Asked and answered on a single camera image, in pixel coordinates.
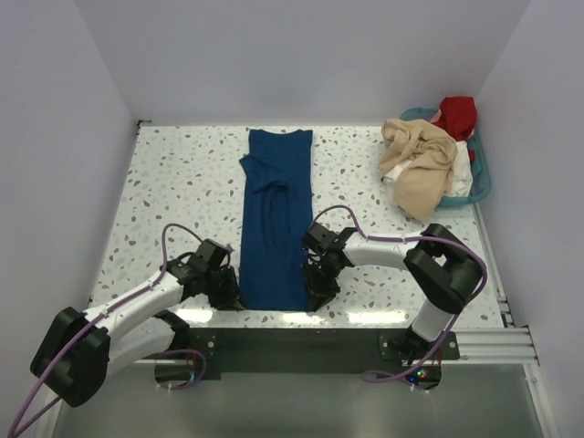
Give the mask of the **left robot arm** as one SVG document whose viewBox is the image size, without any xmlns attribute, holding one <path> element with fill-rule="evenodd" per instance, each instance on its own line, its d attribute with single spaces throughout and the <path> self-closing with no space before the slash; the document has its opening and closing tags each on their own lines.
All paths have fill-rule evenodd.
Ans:
<svg viewBox="0 0 584 438">
<path fill-rule="evenodd" d="M 204 239 L 193 252 L 164 259 L 139 286 L 100 306 L 72 307 L 53 319 L 31 372 L 71 407 L 93 397 L 107 377 L 136 360 L 188 356 L 190 325 L 172 307 L 198 295 L 214 308 L 236 308 L 231 246 Z"/>
</svg>

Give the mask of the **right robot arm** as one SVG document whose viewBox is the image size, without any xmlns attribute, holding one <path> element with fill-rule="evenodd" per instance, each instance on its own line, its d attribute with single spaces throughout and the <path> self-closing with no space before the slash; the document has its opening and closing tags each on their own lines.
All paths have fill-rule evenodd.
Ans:
<svg viewBox="0 0 584 438">
<path fill-rule="evenodd" d="M 437 351 L 442 336 L 485 287 L 485 262 L 441 224 L 419 234 L 364 236 L 356 227 L 334 233 L 315 223 L 302 238 L 308 261 L 302 265 L 308 311 L 337 296 L 338 277 L 349 267 L 381 266 L 407 270 L 425 295 L 421 310 L 400 334 L 380 340 L 381 355 L 410 363 Z"/>
</svg>

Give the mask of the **blue printed t shirt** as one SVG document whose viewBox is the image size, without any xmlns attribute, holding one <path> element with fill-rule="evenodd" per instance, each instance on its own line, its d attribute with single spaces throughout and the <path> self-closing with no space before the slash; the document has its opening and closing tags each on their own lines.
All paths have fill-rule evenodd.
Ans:
<svg viewBox="0 0 584 438">
<path fill-rule="evenodd" d="M 312 219 L 313 132 L 251 130 L 240 160 L 245 195 L 239 288 L 253 310 L 306 311 L 302 237 Z"/>
</svg>

